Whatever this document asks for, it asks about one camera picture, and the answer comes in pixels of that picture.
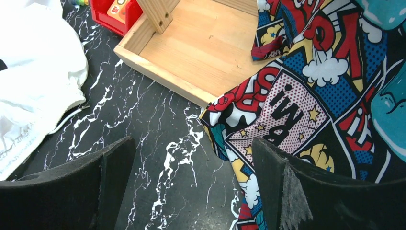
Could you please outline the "white shorts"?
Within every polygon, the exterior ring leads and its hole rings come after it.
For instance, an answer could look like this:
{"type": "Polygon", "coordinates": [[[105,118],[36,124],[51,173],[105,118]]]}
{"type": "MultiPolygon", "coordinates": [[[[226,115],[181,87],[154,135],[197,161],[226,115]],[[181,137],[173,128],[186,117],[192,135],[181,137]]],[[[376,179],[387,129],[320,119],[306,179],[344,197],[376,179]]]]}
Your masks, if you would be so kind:
{"type": "Polygon", "coordinates": [[[0,178],[6,180],[86,99],[88,61],[58,0],[0,3],[0,178]]]}

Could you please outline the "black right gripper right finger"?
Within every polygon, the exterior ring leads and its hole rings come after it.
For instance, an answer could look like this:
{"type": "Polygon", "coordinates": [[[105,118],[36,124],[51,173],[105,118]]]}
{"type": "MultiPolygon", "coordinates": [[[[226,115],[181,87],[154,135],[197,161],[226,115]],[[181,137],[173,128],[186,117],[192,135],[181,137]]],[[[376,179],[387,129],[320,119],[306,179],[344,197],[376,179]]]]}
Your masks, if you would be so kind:
{"type": "Polygon", "coordinates": [[[374,184],[333,174],[262,138],[252,141],[270,230],[403,230],[406,181],[374,184]]]}

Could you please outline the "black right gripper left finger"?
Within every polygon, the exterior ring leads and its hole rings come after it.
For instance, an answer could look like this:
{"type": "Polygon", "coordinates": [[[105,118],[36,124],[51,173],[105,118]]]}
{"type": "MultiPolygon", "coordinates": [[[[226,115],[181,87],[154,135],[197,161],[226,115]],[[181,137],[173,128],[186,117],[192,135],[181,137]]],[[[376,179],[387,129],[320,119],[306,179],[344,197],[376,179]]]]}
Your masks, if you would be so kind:
{"type": "Polygon", "coordinates": [[[127,136],[55,168],[2,181],[1,229],[114,229],[135,151],[127,136]]]}

